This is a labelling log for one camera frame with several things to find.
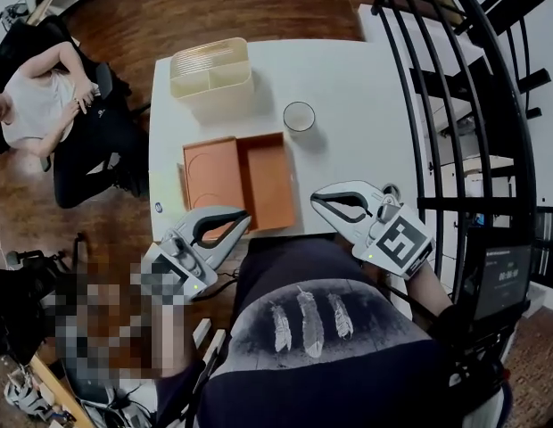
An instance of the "sneaker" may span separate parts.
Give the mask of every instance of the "sneaker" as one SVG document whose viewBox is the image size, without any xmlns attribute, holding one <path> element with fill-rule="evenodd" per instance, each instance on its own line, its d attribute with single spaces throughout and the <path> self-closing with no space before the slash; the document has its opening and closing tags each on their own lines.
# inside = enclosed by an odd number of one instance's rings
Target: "sneaker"
<svg viewBox="0 0 553 428">
<path fill-rule="evenodd" d="M 136 176 L 122 161 L 119 161 L 112 168 L 112 171 L 116 176 L 113 184 L 115 187 L 123 189 L 126 192 L 131 192 L 136 198 L 140 196 L 140 185 Z"/>
</svg>

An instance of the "office chair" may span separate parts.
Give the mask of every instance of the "office chair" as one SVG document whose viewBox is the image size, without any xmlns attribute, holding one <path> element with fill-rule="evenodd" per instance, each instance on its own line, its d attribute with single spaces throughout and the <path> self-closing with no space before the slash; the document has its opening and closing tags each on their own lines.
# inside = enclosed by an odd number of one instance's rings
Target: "office chair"
<svg viewBox="0 0 553 428">
<path fill-rule="evenodd" d="M 78 267 L 78 245 L 74 240 L 72 270 Z M 9 355 L 26 366 L 42 341 L 49 335 L 41 300 L 53 291 L 57 280 L 71 273 L 62 260 L 63 252 L 46 257 L 42 251 L 7 253 L 10 266 L 22 264 L 16 271 L 0 269 L 0 356 Z"/>
<path fill-rule="evenodd" d="M 70 32 L 58 16 L 48 16 L 42 20 L 36 27 L 17 21 L 13 24 L 7 35 L 0 44 L 0 92 L 3 92 L 5 86 L 11 79 L 15 71 L 28 59 L 41 54 L 49 47 L 68 41 L 73 46 L 84 66 L 87 77 L 98 84 L 101 89 L 103 99 L 112 95 L 112 99 L 120 99 L 125 103 L 125 97 L 130 96 L 132 91 L 129 84 L 122 81 L 107 63 L 98 63 L 88 59 L 78 49 Z M 59 70 L 66 70 L 63 65 L 56 65 Z M 138 117 L 147 110 L 150 104 L 131 112 L 132 118 Z M 0 126 L 0 153 L 9 150 L 9 144 L 4 140 L 3 130 Z M 107 160 L 103 168 L 108 167 Z M 47 172 L 51 168 L 51 158 L 41 159 L 43 171 Z"/>
</svg>

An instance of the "feather print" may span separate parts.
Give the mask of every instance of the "feather print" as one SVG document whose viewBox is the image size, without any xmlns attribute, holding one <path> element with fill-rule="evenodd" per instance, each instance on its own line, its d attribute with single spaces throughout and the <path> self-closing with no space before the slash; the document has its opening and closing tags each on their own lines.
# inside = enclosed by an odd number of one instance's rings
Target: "feather print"
<svg viewBox="0 0 553 428">
<path fill-rule="evenodd" d="M 273 311 L 273 320 L 275 321 L 275 350 L 280 352 L 285 347 L 290 350 L 293 337 L 291 329 L 288 326 L 285 310 L 276 305 L 273 305 L 271 310 Z"/>
<path fill-rule="evenodd" d="M 348 315 L 348 310 L 344 306 L 344 303 L 340 296 L 335 293 L 328 294 L 328 301 L 334 310 L 334 320 L 336 321 L 336 331 L 338 336 L 342 339 L 346 339 L 354 334 L 354 325 L 351 322 L 351 318 Z"/>
<path fill-rule="evenodd" d="M 318 358 L 322 354 L 324 345 L 324 327 L 318 314 L 318 306 L 314 301 L 314 295 L 310 292 L 301 291 L 296 300 L 302 311 L 302 339 L 304 349 L 313 358 Z"/>
</svg>

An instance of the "white table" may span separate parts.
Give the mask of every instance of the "white table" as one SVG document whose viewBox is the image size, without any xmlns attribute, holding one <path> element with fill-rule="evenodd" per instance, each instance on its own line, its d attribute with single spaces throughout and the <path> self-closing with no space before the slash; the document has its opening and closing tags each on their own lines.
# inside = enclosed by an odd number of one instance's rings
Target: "white table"
<svg viewBox="0 0 553 428">
<path fill-rule="evenodd" d="M 405 100 L 392 50 L 382 40 L 285 40 L 249 44 L 257 111 L 234 121 L 200 124 L 169 93 L 169 58 L 156 62 L 150 118 L 150 202 L 153 239 L 185 214 L 178 176 L 184 144 L 222 136 L 285 132 L 297 223 L 262 235 L 334 231 L 310 206 L 319 188 L 352 179 L 401 190 L 417 203 L 413 147 Z M 285 131 L 283 110 L 304 101 L 316 127 L 300 138 Z"/>
</svg>

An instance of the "white tank top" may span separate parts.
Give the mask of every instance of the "white tank top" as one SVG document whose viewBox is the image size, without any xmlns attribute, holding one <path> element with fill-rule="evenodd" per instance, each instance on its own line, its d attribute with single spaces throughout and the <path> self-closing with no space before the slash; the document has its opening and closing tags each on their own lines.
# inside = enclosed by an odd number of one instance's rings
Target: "white tank top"
<svg viewBox="0 0 553 428">
<path fill-rule="evenodd" d="M 62 116 L 62 108 L 74 97 L 74 90 L 70 74 L 60 70 L 51 70 L 40 78 L 27 78 L 15 71 L 5 86 L 14 106 L 12 123 L 2 123 L 6 143 L 17 148 L 25 138 L 43 139 L 51 133 Z M 64 130 L 61 141 L 71 130 L 72 124 Z"/>
</svg>

